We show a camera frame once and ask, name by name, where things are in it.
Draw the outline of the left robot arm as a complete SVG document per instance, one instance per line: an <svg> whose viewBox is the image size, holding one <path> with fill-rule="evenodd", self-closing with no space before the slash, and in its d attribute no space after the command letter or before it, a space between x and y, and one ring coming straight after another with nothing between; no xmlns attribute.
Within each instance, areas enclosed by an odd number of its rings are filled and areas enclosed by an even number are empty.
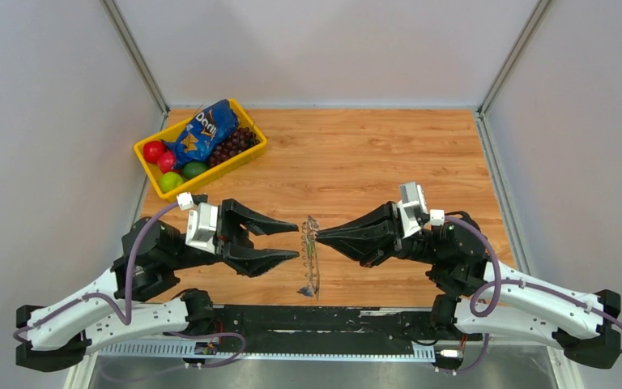
<svg viewBox="0 0 622 389"><path fill-rule="evenodd" d="M296 257L293 250L258 249L251 240L295 232L295 224L235 199L212 205L204 195L183 193L168 209L188 212L185 232L164 223L161 214L138 220L122 238L123 255L90 284L52 305L17 309L18 366L64 370L88 354L143 336L220 337L206 291L191 288L156 302L178 285L177 271L223 263L240 276L257 277Z"/></svg>

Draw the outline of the pink red apple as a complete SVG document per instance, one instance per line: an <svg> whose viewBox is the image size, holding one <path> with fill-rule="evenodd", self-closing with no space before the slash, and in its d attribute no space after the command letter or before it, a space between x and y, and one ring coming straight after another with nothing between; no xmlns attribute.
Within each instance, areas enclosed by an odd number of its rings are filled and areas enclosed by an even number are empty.
<svg viewBox="0 0 622 389"><path fill-rule="evenodd" d="M164 152L156 161L156 165L161 173L177 172L177 158L171 151Z"/></svg>

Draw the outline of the yellow plastic bin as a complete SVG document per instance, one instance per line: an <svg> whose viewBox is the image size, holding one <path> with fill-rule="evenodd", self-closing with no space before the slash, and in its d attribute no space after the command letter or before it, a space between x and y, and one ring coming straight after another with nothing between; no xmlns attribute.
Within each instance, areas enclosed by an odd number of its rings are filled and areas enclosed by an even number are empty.
<svg viewBox="0 0 622 389"><path fill-rule="evenodd" d="M239 104L237 100L234 100L234 99L228 99L228 100L230 100L230 105L232 109L234 110L235 114L239 117L239 126L237 127L237 129L240 127L249 127L251 130L253 130L255 135L259 138L260 144L242 152L241 154L237 156L234 156L233 158L225 161L224 163L220 165L215 166L214 168L209 168L205 173L197 176L196 178L192 180L189 180L189 181L185 180L185 183L182 186L179 186L175 190L171 190L167 194L162 193L158 186L158 180L163 175L163 173L159 171L156 164L155 165L148 164L143 159L143 145L153 140L161 140L163 143L165 141L169 141L169 142L175 141L178 134L182 130L185 129L187 122L191 118L178 122L177 124L173 126L169 126L166 129L162 130L161 132L155 135L152 135L146 139L143 139L134 145L135 154L138 157L138 160L141 163L142 167L144 168L148 176L148 179L151 182L155 192L161 199L168 201L168 202L172 202L177 198L177 196L180 193L195 192L197 189L213 182L214 180L222 177L223 175L230 173L233 170L240 168L242 165L245 165L249 161L254 160L255 158L263 155L263 153L266 150L266 145L267 145L266 137L259 130L259 128L254 124L251 117L244 111L244 109L241 107L241 105Z"/></svg>

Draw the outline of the light green apple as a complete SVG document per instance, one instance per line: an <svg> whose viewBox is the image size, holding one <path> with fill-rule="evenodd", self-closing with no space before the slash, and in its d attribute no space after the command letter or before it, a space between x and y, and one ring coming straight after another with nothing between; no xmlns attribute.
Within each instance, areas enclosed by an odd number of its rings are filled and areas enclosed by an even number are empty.
<svg viewBox="0 0 622 389"><path fill-rule="evenodd" d="M185 179L175 171L164 173L158 180L158 186L162 193L167 194L185 183Z"/></svg>

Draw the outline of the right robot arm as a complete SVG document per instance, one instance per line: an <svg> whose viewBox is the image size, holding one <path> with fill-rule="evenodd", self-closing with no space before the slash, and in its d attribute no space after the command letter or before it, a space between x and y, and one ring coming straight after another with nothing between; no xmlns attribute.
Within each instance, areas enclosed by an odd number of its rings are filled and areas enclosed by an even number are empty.
<svg viewBox="0 0 622 389"><path fill-rule="evenodd" d="M428 264L426 275L440 290L429 315L438 339L474 334L523 338L603 370L622 354L618 293L561 288L503 264L465 212L433 209L425 214L388 202L320 230L316 240L362 267L392 258Z"/></svg>

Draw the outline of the metal keyring holder plate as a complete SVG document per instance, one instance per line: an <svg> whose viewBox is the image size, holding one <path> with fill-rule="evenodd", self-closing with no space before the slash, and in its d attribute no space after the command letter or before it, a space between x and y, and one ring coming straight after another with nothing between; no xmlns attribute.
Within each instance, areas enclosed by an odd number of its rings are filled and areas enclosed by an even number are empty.
<svg viewBox="0 0 622 389"><path fill-rule="evenodd" d="M306 221L301 225L301 257L305 261L306 284L297 291L305 297L316 300L319 299L321 281L316 247L319 230L319 223L312 216L307 216Z"/></svg>

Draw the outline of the dark green lime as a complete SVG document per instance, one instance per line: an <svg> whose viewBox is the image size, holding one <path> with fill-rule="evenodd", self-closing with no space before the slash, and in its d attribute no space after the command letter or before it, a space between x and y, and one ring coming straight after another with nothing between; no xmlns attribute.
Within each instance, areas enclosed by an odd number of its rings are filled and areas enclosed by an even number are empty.
<svg viewBox="0 0 622 389"><path fill-rule="evenodd" d="M186 181L189 181L205 173L208 169L209 166L205 163L191 161L182 167L181 175Z"/></svg>

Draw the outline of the blue Doritos chip bag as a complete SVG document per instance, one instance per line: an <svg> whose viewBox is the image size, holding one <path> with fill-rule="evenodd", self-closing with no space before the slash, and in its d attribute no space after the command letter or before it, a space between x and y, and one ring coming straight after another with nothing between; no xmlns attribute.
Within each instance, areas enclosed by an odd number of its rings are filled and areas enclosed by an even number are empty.
<svg viewBox="0 0 622 389"><path fill-rule="evenodd" d="M226 140L239 126L239 117L223 99L199 111L186 124L175 141L165 141L176 159L175 168L187 163L206 162L215 147Z"/></svg>

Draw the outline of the dark purple grapes bunch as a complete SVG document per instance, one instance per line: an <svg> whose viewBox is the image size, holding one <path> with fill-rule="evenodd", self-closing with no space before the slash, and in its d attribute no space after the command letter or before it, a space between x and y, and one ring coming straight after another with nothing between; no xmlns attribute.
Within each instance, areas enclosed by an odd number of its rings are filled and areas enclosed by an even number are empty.
<svg viewBox="0 0 622 389"><path fill-rule="evenodd" d="M258 144L260 140L253 130L249 127L240 127L213 149L207 165L209 168L214 168Z"/></svg>

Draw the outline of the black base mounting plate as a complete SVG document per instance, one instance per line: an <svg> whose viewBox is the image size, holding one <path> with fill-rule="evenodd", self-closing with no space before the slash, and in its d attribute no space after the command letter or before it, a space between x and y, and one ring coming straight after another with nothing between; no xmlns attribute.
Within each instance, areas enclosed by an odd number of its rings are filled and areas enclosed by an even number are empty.
<svg viewBox="0 0 622 389"><path fill-rule="evenodd" d="M465 335L438 327L430 310L341 306L188 305L187 336L206 336L223 352L401 356L416 346L459 342Z"/></svg>

